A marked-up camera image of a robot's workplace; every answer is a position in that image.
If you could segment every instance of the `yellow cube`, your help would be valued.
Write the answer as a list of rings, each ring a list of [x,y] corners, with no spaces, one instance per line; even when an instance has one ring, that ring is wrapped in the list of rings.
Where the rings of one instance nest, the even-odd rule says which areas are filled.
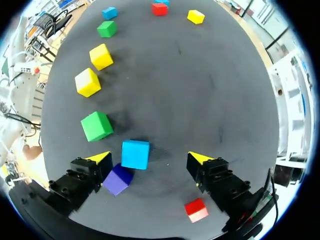
[[[205,15],[198,10],[189,10],[188,16],[186,18],[194,24],[202,24],[205,20]]]
[[[74,79],[76,91],[86,98],[101,89],[98,76],[91,68],[87,68],[83,72],[79,73]]]
[[[114,63],[104,43],[92,49],[89,54],[92,64],[98,71]]]

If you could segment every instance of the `floor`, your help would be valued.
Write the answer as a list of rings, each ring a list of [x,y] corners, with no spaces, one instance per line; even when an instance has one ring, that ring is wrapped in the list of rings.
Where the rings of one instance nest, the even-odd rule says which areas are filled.
[[[254,30],[249,26],[249,24],[242,19],[239,15],[234,14],[230,11],[229,7],[224,5],[223,3],[219,3],[222,8],[224,8],[234,19],[238,22],[238,24],[243,28],[243,30],[247,33],[248,37],[251,39],[252,43],[254,44],[256,50],[258,51],[259,55],[261,56],[262,61],[266,68],[272,66],[272,61],[270,60],[269,55],[265,51],[265,47],[255,34]],[[86,10],[86,6],[81,6],[78,9],[74,10],[72,14],[72,19],[70,24],[65,28],[64,33],[68,34],[70,29],[73,25],[77,22],[77,20],[81,17],[82,13]],[[59,49],[61,45],[61,39],[63,36],[57,37],[53,42],[52,46],[56,49]],[[52,48],[52,52],[57,53],[57,50]],[[40,82],[47,82],[48,75],[50,73],[50,67],[43,66],[40,68],[40,75],[39,81]],[[30,137],[27,139],[27,143],[30,146],[37,146],[39,140],[39,133],[37,133],[34,137]],[[32,179],[36,180],[37,182],[41,183],[44,187],[48,187],[48,176],[46,171],[46,166],[44,163],[43,154],[38,156],[35,160],[26,161],[25,157],[16,151],[16,158],[19,165],[19,170],[24,172],[26,176],[31,177]]]

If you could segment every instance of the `chair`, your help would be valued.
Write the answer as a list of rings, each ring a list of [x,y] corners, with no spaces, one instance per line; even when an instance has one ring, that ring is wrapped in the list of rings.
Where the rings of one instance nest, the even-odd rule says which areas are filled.
[[[48,39],[56,34],[56,32],[64,28],[70,21],[71,17],[72,15],[68,15],[67,9],[60,12],[57,16],[52,16],[51,14],[45,12],[37,21],[35,21],[34,25],[43,29],[42,34],[46,39]]]

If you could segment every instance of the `blue cube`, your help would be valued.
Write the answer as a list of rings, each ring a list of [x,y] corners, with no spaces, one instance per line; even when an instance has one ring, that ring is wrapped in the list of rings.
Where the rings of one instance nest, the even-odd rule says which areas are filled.
[[[154,0],[155,4],[165,4],[169,7],[169,0]]]
[[[106,10],[102,11],[102,15],[105,20],[110,20],[118,16],[118,12],[115,7],[110,6]]]
[[[149,149],[150,144],[147,141],[124,141],[122,143],[121,165],[132,169],[147,169]]]
[[[117,196],[131,183],[134,175],[118,163],[108,174],[102,185]]]

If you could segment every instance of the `shelf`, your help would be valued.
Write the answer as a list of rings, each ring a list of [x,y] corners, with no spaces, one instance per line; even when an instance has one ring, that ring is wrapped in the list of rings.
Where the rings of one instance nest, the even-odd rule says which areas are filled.
[[[295,49],[268,70],[278,108],[278,155],[284,155],[277,164],[294,168],[306,167],[290,158],[308,156],[315,124],[314,100],[300,53]]]

